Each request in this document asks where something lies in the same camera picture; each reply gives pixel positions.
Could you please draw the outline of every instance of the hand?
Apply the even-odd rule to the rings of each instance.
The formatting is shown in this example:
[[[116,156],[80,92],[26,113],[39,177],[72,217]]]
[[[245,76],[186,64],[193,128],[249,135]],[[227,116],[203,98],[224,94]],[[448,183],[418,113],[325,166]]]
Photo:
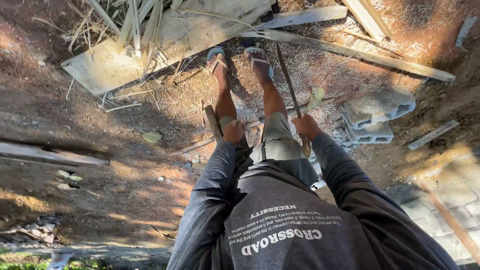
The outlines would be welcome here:
[[[233,145],[239,143],[245,134],[245,123],[240,120],[233,120],[225,127],[223,140],[229,141]]]
[[[317,122],[312,116],[302,113],[301,118],[293,118],[292,123],[297,128],[297,134],[306,136],[309,141],[313,141],[317,135],[323,131],[318,127]]]

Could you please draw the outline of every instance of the soil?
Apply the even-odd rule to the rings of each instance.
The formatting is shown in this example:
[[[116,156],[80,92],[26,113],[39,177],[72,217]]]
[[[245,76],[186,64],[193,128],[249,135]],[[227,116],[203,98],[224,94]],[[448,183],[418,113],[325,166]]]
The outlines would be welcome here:
[[[335,1],[280,1],[283,12],[338,4]],[[342,122],[338,105],[379,87],[404,86],[417,97],[417,108],[390,122],[395,138],[388,145],[363,145],[353,158],[385,191],[412,182],[418,168],[428,167],[444,152],[480,147],[480,27],[475,25],[465,42],[468,52],[455,47],[463,19],[477,14],[479,0],[373,1],[392,29],[395,44],[414,61],[451,72],[453,83],[372,65],[353,58],[298,45],[281,44],[300,104],[308,101],[311,86],[322,86],[332,105],[312,111],[327,133]],[[79,4],[81,10],[86,5]],[[175,237],[190,191],[201,171],[183,166],[193,158],[206,163],[215,143],[185,155],[169,153],[210,137],[202,121],[202,101],[214,104],[215,80],[205,69],[205,55],[189,60],[169,84],[176,66],[154,74],[145,84],[132,83],[116,90],[116,96],[153,89],[119,105],[142,103],[105,113],[108,104],[94,97],[64,72],[59,63],[72,56],[62,32],[32,17],[51,21],[64,31],[76,29],[79,16],[62,0],[0,3],[0,139],[63,149],[110,159],[110,166],[83,165],[74,172],[84,179],[79,190],[61,190],[68,183],[57,176],[61,167],[0,159],[0,230],[35,220],[39,215],[61,213],[65,219],[56,231],[61,243],[95,242],[122,246],[167,247]],[[340,32],[344,25],[362,31],[348,18],[288,27],[310,37],[334,35],[336,43],[370,52],[392,52],[369,41]],[[263,116],[263,92],[243,59],[239,38],[222,45],[229,56],[232,92],[239,119],[253,121]],[[258,40],[276,73],[275,82],[287,106],[293,103],[277,63],[273,42]],[[74,50],[73,55],[81,49]],[[455,119],[460,123],[418,150],[406,145]],[[159,131],[162,139],[151,144],[145,132]],[[334,203],[326,188],[317,191]]]

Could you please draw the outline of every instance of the foot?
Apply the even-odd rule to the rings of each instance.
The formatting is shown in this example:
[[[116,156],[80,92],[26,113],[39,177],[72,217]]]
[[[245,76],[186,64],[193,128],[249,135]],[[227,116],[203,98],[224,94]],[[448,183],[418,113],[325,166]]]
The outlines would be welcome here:
[[[252,61],[252,57],[257,59],[267,60],[267,54],[263,51],[255,51],[255,52],[246,51],[243,54],[245,55],[245,58],[247,59],[248,63]],[[258,61],[253,62],[253,72],[255,72],[255,75],[257,76],[257,79],[261,85],[272,82],[272,79],[268,74],[269,67],[270,65],[267,63],[262,63]]]
[[[213,68],[213,64],[215,63],[217,58],[220,59],[222,62],[227,63],[227,60],[225,59],[225,56],[223,54],[214,55],[209,61],[207,61],[207,66],[210,69]],[[221,64],[217,64],[215,70],[213,71],[213,77],[216,79],[216,82],[218,83],[218,87],[220,89],[224,89],[230,85],[228,70]]]

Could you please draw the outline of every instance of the gray shorts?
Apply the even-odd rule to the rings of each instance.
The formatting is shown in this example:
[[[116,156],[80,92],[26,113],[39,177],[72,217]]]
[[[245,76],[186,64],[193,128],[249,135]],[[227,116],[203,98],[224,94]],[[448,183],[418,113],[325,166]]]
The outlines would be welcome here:
[[[229,116],[220,119],[222,131],[232,120]],[[268,117],[258,145],[250,147],[244,136],[235,150],[235,165],[240,174],[258,162],[267,161],[297,177],[308,187],[318,181],[318,174],[303,153],[301,145],[293,139],[290,125],[281,112],[274,112]]]

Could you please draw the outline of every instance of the sandal strap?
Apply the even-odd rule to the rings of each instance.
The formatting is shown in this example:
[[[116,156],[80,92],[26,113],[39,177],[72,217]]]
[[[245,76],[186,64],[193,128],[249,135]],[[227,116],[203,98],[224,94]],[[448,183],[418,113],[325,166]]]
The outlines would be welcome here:
[[[261,62],[261,63],[266,63],[266,64],[270,64],[270,61],[269,60],[265,60],[265,59],[259,59],[259,58],[251,58],[250,59],[250,68],[253,70],[253,63],[255,62]]]
[[[215,62],[213,63],[212,65],[212,72],[211,74],[213,74],[213,72],[215,71],[215,68],[217,67],[217,65],[220,64],[222,65],[224,68],[226,68],[228,70],[228,66],[227,64],[225,64],[223,61],[221,61],[218,56],[217,56],[217,59],[215,60]]]

